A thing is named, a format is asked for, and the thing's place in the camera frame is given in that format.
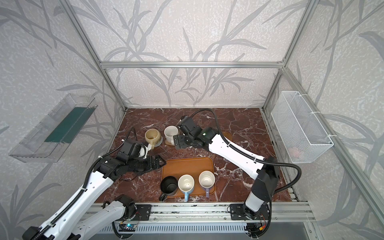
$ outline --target cable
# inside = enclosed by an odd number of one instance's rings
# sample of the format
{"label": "cable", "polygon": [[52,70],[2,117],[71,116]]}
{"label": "cable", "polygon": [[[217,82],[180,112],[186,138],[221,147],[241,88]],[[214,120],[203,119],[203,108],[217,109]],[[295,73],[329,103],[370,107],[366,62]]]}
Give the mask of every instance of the cable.
{"label": "cable", "polygon": [[125,237],[123,236],[123,234],[119,234],[118,231],[117,231],[117,229],[116,229],[115,222],[112,222],[112,229],[113,229],[113,232],[115,233],[115,235],[119,237],[119,239],[128,239],[128,238],[130,238],[130,236],[133,235],[133,234],[129,234],[129,237],[126,237],[126,238],[125,238]]}
{"label": "cable", "polygon": [[[135,140],[137,141],[137,137],[136,137],[136,130],[134,127],[132,127],[129,132],[127,133],[127,136],[125,137],[124,141],[128,139],[129,135],[131,134],[131,131],[133,130],[133,134],[135,136]],[[111,152],[109,153],[106,153],[104,155],[102,155],[101,157],[99,157],[98,159],[96,159],[95,162],[92,163],[92,165],[90,166],[90,168],[88,169],[88,172],[87,174],[85,175],[85,179],[84,179],[84,184],[83,184],[83,189],[81,189],[79,191],[79,193],[77,193],[77,195],[73,198],[73,200],[50,222],[49,225],[45,226],[42,230],[40,230],[40,232],[38,232],[34,238],[32,240],[37,240],[39,239],[46,231],[48,231],[48,229],[50,229],[52,226],[54,226],[56,224],[56,222],[75,204],[75,202],[81,197],[81,195],[85,192],[85,189],[87,188],[87,185],[88,185],[88,181],[89,181],[89,178],[91,176],[91,173],[92,173],[92,170],[93,168],[96,166],[97,163],[99,163],[99,161],[103,158],[103,157],[106,157],[114,152],[116,152],[118,149],[121,148],[121,146],[124,144],[124,141],[117,147],[115,148],[114,150],[112,150]]]}
{"label": "cable", "polygon": [[266,224],[265,228],[263,229],[262,233],[260,235],[257,235],[257,237],[262,236],[265,234],[265,232],[268,230],[269,225],[271,224],[272,220],[272,201],[269,201],[269,216],[268,216],[268,223]]}
{"label": "cable", "polygon": [[248,155],[247,153],[241,151],[240,149],[238,149],[237,147],[231,145],[229,143],[229,141],[224,137],[223,135],[223,132],[221,131],[220,129],[220,125],[219,125],[219,122],[218,122],[218,119],[217,119],[217,115],[215,113],[215,111],[213,111],[212,109],[210,108],[202,108],[202,109],[199,109],[197,110],[194,114],[191,115],[191,118],[193,118],[193,116],[195,116],[197,113],[199,112],[202,112],[202,111],[210,111],[212,112],[212,114],[214,115],[215,117],[215,122],[216,122],[216,127],[217,127],[217,130],[221,136],[221,138],[223,139],[223,141],[230,147],[232,148],[233,150],[235,150],[236,152],[238,152],[239,154],[255,161],[255,162],[258,162],[258,163],[262,163],[262,164],[267,164],[267,165],[272,165],[272,166],[281,166],[281,167],[292,167],[292,168],[295,168],[297,170],[297,175],[296,177],[288,184],[286,184],[285,186],[281,187],[281,188],[278,188],[274,191],[273,194],[276,194],[280,191],[283,191],[291,186],[293,186],[295,183],[297,183],[301,177],[301,168],[295,164],[292,164],[292,163],[280,163],[280,162],[267,162],[267,161],[264,161],[264,160],[259,160],[259,159],[255,159],[253,156],[251,155]]}
{"label": "cable", "polygon": [[105,205],[106,205],[106,204],[109,205],[109,204],[111,204],[111,203],[110,203],[109,201],[104,201],[104,202],[103,202],[103,205],[102,205],[103,209],[105,208]]}
{"label": "cable", "polygon": [[134,178],[132,178],[132,179],[121,179],[122,178],[122,176],[120,177],[120,181],[126,181],[126,182],[130,182],[130,181],[133,181],[133,180],[135,180],[135,178],[137,178],[139,175],[136,175]]}
{"label": "cable", "polygon": [[262,216],[263,216],[263,219],[264,219],[264,226],[266,225],[266,221],[265,221],[265,217],[264,217],[264,215],[262,214],[262,213],[260,213]]}

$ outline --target brown tray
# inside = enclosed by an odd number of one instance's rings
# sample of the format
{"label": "brown tray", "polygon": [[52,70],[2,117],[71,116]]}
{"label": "brown tray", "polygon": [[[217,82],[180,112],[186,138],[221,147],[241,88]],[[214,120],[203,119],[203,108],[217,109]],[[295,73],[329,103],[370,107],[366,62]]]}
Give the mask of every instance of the brown tray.
{"label": "brown tray", "polygon": [[[195,188],[190,196],[205,195],[205,190],[201,188],[199,183],[199,175],[203,171],[211,171],[214,173],[214,163],[210,157],[195,157],[167,160],[167,164],[163,166],[161,179],[174,176],[177,180],[184,174],[189,174],[195,180]],[[216,190],[216,182],[209,190],[209,194],[213,194]],[[170,197],[184,197],[184,193],[177,190],[177,193]]]}

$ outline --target mug handle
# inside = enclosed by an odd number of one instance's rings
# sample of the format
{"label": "mug handle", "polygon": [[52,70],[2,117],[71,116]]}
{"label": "mug handle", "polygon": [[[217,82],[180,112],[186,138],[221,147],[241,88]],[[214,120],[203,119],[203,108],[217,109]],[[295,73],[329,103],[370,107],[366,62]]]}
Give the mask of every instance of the mug handle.
{"label": "mug handle", "polygon": [[160,202],[163,202],[165,199],[167,198],[167,195],[165,193],[161,193],[160,197],[159,197],[159,201]]}
{"label": "mug handle", "polygon": [[153,150],[155,148],[155,143],[154,141],[149,141],[149,144],[151,146],[151,150]]}

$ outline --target white wire basket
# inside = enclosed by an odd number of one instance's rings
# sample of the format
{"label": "white wire basket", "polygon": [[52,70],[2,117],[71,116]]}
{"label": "white wire basket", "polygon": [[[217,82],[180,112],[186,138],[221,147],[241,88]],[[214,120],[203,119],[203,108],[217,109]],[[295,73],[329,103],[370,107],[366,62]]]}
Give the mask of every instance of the white wire basket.
{"label": "white wire basket", "polygon": [[271,114],[293,163],[313,162],[333,146],[316,113],[298,91],[282,91]]}

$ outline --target acrylic tray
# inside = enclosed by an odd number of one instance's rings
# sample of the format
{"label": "acrylic tray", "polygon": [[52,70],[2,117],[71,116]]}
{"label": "acrylic tray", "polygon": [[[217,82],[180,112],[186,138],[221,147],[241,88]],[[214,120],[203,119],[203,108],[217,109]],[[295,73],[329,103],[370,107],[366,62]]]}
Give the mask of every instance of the acrylic tray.
{"label": "acrylic tray", "polygon": [[68,94],[9,153],[22,162],[57,162],[97,105],[94,98]]}

